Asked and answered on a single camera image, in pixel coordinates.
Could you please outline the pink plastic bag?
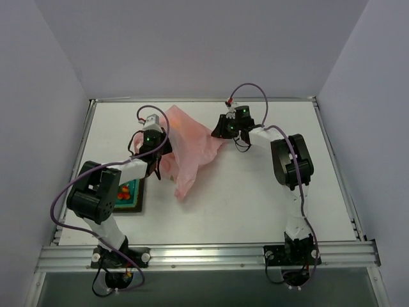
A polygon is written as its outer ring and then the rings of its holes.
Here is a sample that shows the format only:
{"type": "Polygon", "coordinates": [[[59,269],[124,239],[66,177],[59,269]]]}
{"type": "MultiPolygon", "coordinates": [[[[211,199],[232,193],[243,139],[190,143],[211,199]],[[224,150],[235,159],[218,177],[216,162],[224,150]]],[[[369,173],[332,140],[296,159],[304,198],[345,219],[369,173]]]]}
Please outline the pink plastic bag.
{"type": "Polygon", "coordinates": [[[216,158],[224,141],[211,137],[210,129],[176,105],[171,106],[166,115],[170,123],[169,140],[173,152],[162,156],[160,174],[176,184],[174,196],[182,201],[194,185],[199,169],[216,158]],[[176,118],[185,121],[185,129],[172,128],[171,121],[176,118]]]}

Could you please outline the red orange fake fruit bunch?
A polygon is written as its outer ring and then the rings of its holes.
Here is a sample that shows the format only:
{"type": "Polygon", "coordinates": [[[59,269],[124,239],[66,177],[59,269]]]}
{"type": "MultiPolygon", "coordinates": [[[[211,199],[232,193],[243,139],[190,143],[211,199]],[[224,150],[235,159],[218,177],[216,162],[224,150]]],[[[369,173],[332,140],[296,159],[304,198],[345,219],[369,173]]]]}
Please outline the red orange fake fruit bunch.
{"type": "Polygon", "coordinates": [[[120,186],[120,189],[117,193],[117,199],[119,201],[128,201],[130,199],[130,189],[127,185],[120,186]]]}

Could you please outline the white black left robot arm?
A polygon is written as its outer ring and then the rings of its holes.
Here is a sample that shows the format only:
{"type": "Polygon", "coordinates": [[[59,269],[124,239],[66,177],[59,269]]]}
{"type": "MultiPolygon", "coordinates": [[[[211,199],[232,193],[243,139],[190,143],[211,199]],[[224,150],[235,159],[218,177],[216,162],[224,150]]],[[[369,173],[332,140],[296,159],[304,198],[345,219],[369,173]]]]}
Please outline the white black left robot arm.
{"type": "Polygon", "coordinates": [[[143,180],[152,173],[160,178],[160,160],[171,152],[165,130],[148,129],[143,131],[139,153],[126,162],[108,166],[93,161],[84,163],[80,171],[82,178],[72,186],[66,206],[90,227],[102,248],[128,255],[128,239],[112,215],[119,188],[127,182],[143,180]]]}

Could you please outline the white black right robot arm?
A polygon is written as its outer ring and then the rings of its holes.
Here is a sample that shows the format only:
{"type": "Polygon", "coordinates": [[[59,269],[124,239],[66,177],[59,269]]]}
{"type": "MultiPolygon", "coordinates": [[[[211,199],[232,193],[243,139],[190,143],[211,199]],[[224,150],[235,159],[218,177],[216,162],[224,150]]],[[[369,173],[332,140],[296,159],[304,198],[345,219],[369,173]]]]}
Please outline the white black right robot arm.
{"type": "Polygon", "coordinates": [[[276,125],[256,124],[249,106],[228,102],[228,112],[221,114],[211,136],[242,141],[271,153],[276,181],[282,185],[288,199],[284,244],[266,247],[268,265],[314,265],[320,263],[316,235],[307,218],[307,192],[314,165],[301,134],[288,136],[276,125]]]}

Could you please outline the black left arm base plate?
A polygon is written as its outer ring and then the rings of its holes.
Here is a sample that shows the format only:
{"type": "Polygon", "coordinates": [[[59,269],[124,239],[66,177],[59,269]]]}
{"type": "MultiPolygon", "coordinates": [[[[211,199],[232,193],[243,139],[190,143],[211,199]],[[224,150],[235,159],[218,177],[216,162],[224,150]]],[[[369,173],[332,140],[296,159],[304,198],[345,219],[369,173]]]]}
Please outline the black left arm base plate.
{"type": "MultiPolygon", "coordinates": [[[[135,262],[138,267],[148,267],[148,262],[150,261],[149,249],[128,249],[125,254],[129,257],[129,259],[135,262]]],[[[114,251],[108,251],[100,246],[97,246],[93,250],[90,267],[92,269],[97,269],[100,264],[102,264],[102,267],[105,269],[124,269],[127,267],[134,267],[134,265],[132,265],[128,260],[124,259],[114,251]]]]}

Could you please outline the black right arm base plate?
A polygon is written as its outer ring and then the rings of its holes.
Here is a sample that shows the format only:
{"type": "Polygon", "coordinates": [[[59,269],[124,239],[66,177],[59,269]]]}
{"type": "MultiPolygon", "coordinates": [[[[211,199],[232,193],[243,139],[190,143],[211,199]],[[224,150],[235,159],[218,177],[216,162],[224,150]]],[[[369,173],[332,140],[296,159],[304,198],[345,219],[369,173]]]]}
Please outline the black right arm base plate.
{"type": "Polygon", "coordinates": [[[321,257],[319,256],[318,260],[316,260],[311,248],[289,248],[285,245],[266,245],[263,246],[263,251],[268,267],[322,264],[321,257]]]}

